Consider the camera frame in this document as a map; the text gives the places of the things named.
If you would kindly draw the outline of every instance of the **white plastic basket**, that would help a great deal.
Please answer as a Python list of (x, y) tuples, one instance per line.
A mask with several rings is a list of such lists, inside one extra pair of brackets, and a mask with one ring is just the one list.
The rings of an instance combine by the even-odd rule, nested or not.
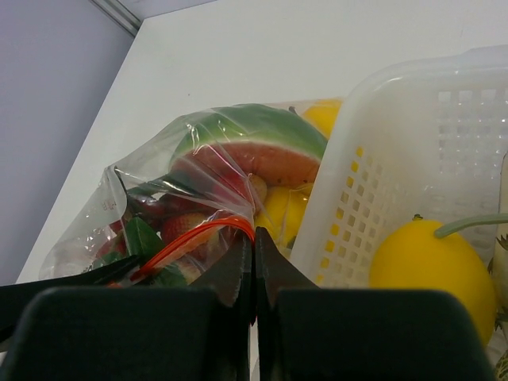
[[(383, 239), (416, 213), (498, 211), (508, 46), (389, 67), (341, 108), (291, 261), (322, 287), (365, 287)], [(487, 262), (495, 227), (464, 231)]]

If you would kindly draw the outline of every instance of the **strawberry leaf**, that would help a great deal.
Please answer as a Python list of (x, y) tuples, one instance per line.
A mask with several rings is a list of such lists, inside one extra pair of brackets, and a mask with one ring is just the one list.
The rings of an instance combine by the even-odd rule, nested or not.
[(159, 287), (185, 287), (187, 281), (183, 277), (179, 267), (175, 264), (170, 264), (153, 276), (150, 285)]
[(100, 258), (94, 260), (94, 262), (92, 262), (92, 264), (85, 270), (85, 272), (95, 270), (96, 268), (106, 266), (107, 264), (112, 264), (113, 262), (123, 258), (125, 258), (125, 255), (123, 255), (121, 252), (108, 252)]
[(135, 217), (125, 225), (125, 240), (131, 256), (139, 256), (142, 263), (148, 262), (160, 252), (165, 244), (146, 222)]

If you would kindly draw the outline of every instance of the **plastic fruit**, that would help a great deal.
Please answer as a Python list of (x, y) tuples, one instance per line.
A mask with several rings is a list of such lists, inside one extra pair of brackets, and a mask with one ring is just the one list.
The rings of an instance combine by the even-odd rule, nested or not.
[(191, 125), (193, 133), (176, 148), (171, 172), (198, 164), (210, 174), (223, 174), (234, 166), (258, 175), (268, 186), (313, 183), (327, 144), (302, 117), (258, 104), (189, 114), (174, 123), (178, 129), (182, 123)]
[(267, 197), (267, 184), (252, 173), (247, 177), (235, 174), (220, 179), (220, 183), (215, 184), (212, 193), (218, 196), (218, 201), (230, 199), (232, 202), (235, 201), (235, 194), (238, 194), (255, 206), (257, 212)]
[[(208, 217), (201, 213), (188, 213), (181, 214), (177, 217), (168, 218), (160, 228), (160, 237), (165, 244), (170, 244), (176, 238), (187, 233), (189, 230), (201, 225), (206, 221)], [(210, 250), (215, 249), (218, 246), (219, 234), (215, 233), (207, 242), (200, 244), (188, 255), (192, 256), (196, 260), (203, 264), (208, 263), (208, 256)]]
[(446, 291), (466, 307), (484, 345), (491, 338), (494, 284), (475, 249), (459, 234), (436, 238), (439, 221), (415, 220), (393, 232), (372, 260), (374, 288)]
[(272, 187), (255, 225), (266, 228), (276, 244), (287, 247), (298, 234), (308, 201), (309, 197), (297, 190)]
[(169, 217), (188, 213), (203, 213), (209, 215), (215, 211), (211, 206), (175, 194), (165, 194), (159, 199), (159, 202), (164, 205), (166, 214)]
[(182, 234), (201, 225), (206, 219), (206, 215), (202, 213), (187, 213), (168, 218), (160, 228), (160, 238), (165, 244), (170, 244)]
[(310, 197), (310, 193), (312, 192), (312, 188), (314, 187), (314, 184), (305, 184), (301, 187), (298, 187), (295, 189), (295, 191), (303, 193), (305, 196)]
[(110, 228), (111, 230), (113, 230), (115, 232), (115, 234), (118, 234), (118, 232), (120, 232), (120, 230), (124, 229), (124, 225), (125, 223), (121, 220), (118, 220), (118, 221), (115, 221), (113, 223), (110, 224)]
[(118, 234), (115, 238), (107, 241), (103, 246), (99, 248), (97, 253), (95, 254), (96, 258), (101, 258), (109, 252), (120, 252), (121, 254), (125, 254), (127, 252), (127, 246), (125, 245), (124, 235)]
[(164, 204), (152, 196), (130, 194), (128, 201), (131, 213), (141, 217), (162, 218), (167, 213)]
[(339, 99), (322, 99), (309, 107), (302, 116), (329, 139), (341, 106), (342, 101)]

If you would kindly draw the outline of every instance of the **white surface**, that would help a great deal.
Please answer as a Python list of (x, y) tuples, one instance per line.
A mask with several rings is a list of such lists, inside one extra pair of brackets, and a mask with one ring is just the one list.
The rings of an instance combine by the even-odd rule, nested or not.
[(19, 276), (132, 41), (87, 1), (0, 2), (0, 284)]
[(198, 6), (214, 0), (119, 0), (134, 16), (140, 20), (159, 14), (174, 12)]
[[(341, 108), (291, 262), (322, 287), (367, 287), (375, 250), (416, 213), (497, 213), (507, 151), (508, 45), (376, 73)], [(463, 234), (487, 265), (496, 226)]]
[(508, 43), (499, 0), (221, 0), (144, 22), (19, 277), (40, 265), (103, 168), (180, 114), (346, 95), (382, 67)]

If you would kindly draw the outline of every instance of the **green stem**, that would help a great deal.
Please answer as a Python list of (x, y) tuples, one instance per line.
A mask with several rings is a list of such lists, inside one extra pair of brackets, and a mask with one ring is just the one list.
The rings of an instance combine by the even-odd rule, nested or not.
[(450, 234), (459, 232), (462, 229), (479, 225), (498, 225), (508, 223), (508, 213), (486, 214), (484, 216), (468, 217), (459, 221), (450, 222), (436, 229), (434, 236), (436, 238), (445, 238)]

